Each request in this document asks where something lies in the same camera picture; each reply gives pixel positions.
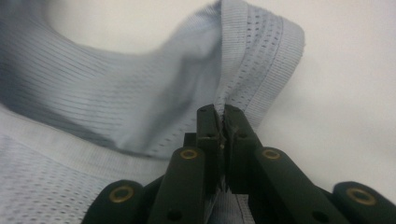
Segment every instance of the gray fabric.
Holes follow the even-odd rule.
[[[303,52],[298,26],[238,0],[145,56],[64,39],[44,3],[0,18],[0,223],[79,223],[104,186],[149,183],[200,106],[238,106],[257,128]],[[246,196],[222,193],[213,211],[210,223],[252,223]]]

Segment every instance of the cloth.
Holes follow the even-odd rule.
[[[303,53],[300,27],[239,0],[202,9],[146,55],[76,45],[44,4],[0,17],[0,223],[79,223],[106,185],[146,185],[203,105],[237,106],[257,128]],[[209,222],[251,223],[246,197],[220,195]]]

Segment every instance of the white background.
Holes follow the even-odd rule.
[[[258,131],[326,190],[396,203],[396,1],[248,0],[298,23],[304,56]]]

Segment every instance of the textured fabric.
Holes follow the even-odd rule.
[[[149,183],[200,106],[238,106],[257,128],[303,52],[298,26],[238,0],[192,15],[147,55],[70,42],[44,3],[0,17],[0,223],[79,223],[111,182]],[[209,222],[252,223],[246,196],[220,194]]]

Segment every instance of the brass screw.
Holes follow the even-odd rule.
[[[123,203],[134,196],[134,189],[128,185],[124,185],[113,189],[109,195],[110,201],[113,203]]]
[[[183,159],[191,160],[198,156],[198,153],[193,149],[186,149],[180,152],[180,156]]]
[[[280,154],[272,149],[265,149],[262,155],[270,160],[277,160],[280,158]]]
[[[364,189],[350,188],[346,190],[346,195],[357,203],[364,205],[376,204],[375,197]]]

